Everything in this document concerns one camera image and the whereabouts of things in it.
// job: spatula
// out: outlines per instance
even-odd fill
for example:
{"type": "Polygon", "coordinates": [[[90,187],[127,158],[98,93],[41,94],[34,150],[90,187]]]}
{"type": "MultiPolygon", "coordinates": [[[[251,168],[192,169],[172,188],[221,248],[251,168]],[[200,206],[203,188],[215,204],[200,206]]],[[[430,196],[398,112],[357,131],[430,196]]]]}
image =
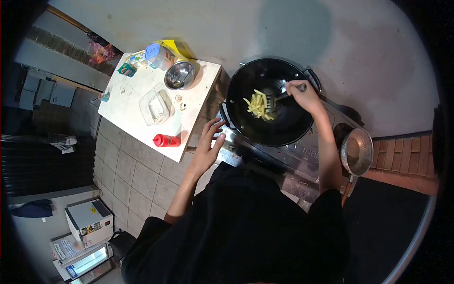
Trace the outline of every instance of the spatula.
{"type": "MultiPolygon", "coordinates": [[[[306,86],[305,83],[297,86],[296,88],[298,90],[300,90],[301,92],[306,92],[306,90],[307,90],[307,86],[306,86]]],[[[286,97],[288,97],[287,91],[285,91],[282,95],[280,95],[277,98],[274,95],[266,95],[265,112],[269,113],[269,112],[275,111],[276,110],[276,102],[281,100],[281,99],[284,99],[286,97]]]]}

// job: blue lid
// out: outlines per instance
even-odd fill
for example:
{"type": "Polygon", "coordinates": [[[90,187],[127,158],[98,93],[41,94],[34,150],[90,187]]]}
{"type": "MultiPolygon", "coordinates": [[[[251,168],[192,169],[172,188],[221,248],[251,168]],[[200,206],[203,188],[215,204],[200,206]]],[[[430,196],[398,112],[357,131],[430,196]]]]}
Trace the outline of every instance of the blue lid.
{"type": "Polygon", "coordinates": [[[155,57],[159,53],[160,47],[161,46],[157,43],[147,46],[147,48],[145,48],[145,59],[148,60],[155,57]]]}

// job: french fries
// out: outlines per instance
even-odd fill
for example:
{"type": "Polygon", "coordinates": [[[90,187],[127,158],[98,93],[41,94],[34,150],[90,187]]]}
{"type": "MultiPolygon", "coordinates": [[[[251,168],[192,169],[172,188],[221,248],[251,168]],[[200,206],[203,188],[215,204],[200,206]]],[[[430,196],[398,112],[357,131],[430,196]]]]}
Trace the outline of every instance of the french fries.
{"type": "Polygon", "coordinates": [[[266,104],[266,94],[261,91],[254,90],[252,94],[251,101],[246,98],[243,100],[247,103],[247,112],[252,112],[252,114],[257,118],[262,118],[263,120],[274,120],[269,114],[265,113],[265,104],[266,104]]]}

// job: gas stove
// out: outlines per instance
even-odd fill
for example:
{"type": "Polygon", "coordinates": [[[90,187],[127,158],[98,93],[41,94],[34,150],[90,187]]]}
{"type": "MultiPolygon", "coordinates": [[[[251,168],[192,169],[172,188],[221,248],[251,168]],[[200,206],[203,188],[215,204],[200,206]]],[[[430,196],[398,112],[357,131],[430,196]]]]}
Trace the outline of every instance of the gas stove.
{"type": "MultiPolygon", "coordinates": [[[[360,126],[330,104],[324,101],[322,103],[339,147],[343,138],[353,128],[360,126]]],[[[216,164],[224,161],[233,166],[250,165],[253,169],[260,168],[264,174],[274,176],[282,190],[310,203],[318,197],[318,131],[315,124],[297,142],[282,147],[253,143],[237,130],[231,130],[225,125],[222,130],[226,134],[226,142],[219,151],[216,164]]],[[[343,175],[348,177],[345,169],[343,175]]]]}

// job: wok handle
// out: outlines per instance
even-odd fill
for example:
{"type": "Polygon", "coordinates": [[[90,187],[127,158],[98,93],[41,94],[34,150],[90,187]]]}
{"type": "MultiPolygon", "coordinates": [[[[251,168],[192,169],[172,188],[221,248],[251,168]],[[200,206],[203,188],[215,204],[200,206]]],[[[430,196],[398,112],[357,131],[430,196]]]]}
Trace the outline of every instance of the wok handle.
{"type": "Polygon", "coordinates": [[[219,104],[219,113],[221,114],[221,118],[222,120],[224,120],[226,122],[226,126],[232,130],[235,130],[236,128],[235,127],[231,127],[231,124],[230,124],[230,121],[227,119],[227,115],[224,111],[224,107],[223,107],[223,104],[225,105],[226,102],[221,102],[219,104]]]}
{"type": "Polygon", "coordinates": [[[347,182],[347,185],[345,186],[345,191],[344,194],[342,195],[342,207],[344,207],[344,203],[347,200],[348,193],[350,192],[351,188],[351,181],[347,182]]]}
{"type": "Polygon", "coordinates": [[[317,85],[317,93],[321,93],[321,83],[320,80],[318,79],[317,75],[315,75],[314,71],[311,68],[307,68],[306,70],[303,71],[303,74],[305,72],[309,72],[311,75],[312,79],[314,80],[315,84],[317,85]]]}

